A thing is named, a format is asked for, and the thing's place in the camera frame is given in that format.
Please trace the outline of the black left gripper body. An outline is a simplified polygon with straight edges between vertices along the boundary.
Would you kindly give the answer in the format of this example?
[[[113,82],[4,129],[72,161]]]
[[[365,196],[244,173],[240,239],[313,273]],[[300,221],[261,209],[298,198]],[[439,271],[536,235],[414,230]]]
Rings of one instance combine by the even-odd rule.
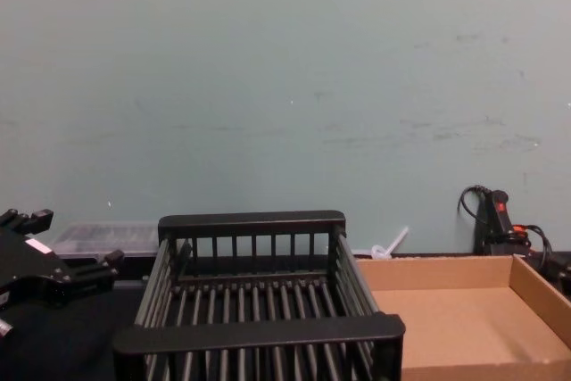
[[[1,228],[1,309],[23,302],[71,300],[70,267],[34,238]]]

